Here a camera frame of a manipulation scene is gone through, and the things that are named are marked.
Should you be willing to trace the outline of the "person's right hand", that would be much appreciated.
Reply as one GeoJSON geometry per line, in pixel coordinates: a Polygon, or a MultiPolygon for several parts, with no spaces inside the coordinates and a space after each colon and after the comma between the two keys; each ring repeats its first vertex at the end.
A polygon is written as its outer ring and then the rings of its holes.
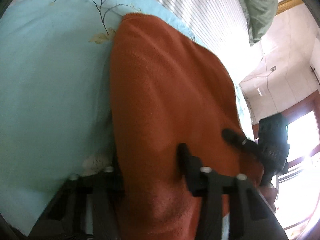
{"type": "Polygon", "coordinates": [[[269,206],[272,208],[273,212],[276,211],[276,206],[274,205],[277,195],[278,189],[272,186],[261,186],[259,187],[260,193],[263,195],[265,200],[268,202],[269,206]]]}

